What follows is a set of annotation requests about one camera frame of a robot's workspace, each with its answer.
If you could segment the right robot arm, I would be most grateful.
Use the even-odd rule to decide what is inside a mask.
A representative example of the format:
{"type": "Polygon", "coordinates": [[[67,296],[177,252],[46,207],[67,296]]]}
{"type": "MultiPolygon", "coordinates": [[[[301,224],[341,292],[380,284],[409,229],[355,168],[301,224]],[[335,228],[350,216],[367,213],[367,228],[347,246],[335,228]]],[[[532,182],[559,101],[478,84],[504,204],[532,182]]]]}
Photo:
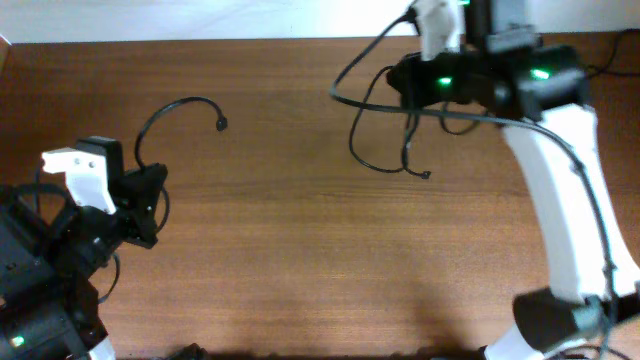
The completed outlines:
{"type": "Polygon", "coordinates": [[[521,1],[415,1],[405,16],[419,53],[388,75],[402,106],[475,102],[501,128],[531,195],[549,267],[516,296],[513,326],[481,359],[550,359],[639,316],[639,268],[613,211],[597,115],[575,50],[546,46],[521,1]]]}

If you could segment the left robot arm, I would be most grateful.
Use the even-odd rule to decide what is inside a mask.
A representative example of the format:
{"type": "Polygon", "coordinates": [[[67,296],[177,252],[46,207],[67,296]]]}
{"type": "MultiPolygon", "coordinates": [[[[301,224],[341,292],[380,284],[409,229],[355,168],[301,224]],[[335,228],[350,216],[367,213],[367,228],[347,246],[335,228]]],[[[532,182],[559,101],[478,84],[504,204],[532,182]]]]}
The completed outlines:
{"type": "Polygon", "coordinates": [[[168,170],[125,170],[120,142],[92,136],[46,151],[34,181],[1,188],[1,359],[113,359],[93,274],[124,242],[150,249],[168,170]]]}

